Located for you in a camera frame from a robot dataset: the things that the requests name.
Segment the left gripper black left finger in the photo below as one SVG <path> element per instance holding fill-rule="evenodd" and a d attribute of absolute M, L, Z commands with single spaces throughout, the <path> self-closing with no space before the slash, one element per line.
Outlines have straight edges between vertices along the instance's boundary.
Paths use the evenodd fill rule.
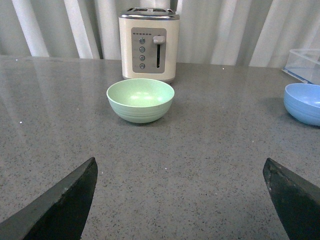
<path fill-rule="evenodd" d="M 79 240 L 98 178 L 91 157 L 26 207 L 0 224 L 2 240 Z"/>

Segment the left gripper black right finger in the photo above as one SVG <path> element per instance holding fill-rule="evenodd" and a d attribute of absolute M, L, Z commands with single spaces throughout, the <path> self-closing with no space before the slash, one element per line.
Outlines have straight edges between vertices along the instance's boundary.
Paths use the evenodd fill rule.
<path fill-rule="evenodd" d="M 263 167 L 270 198 L 291 240 L 320 238 L 320 188 L 271 158 Z"/>

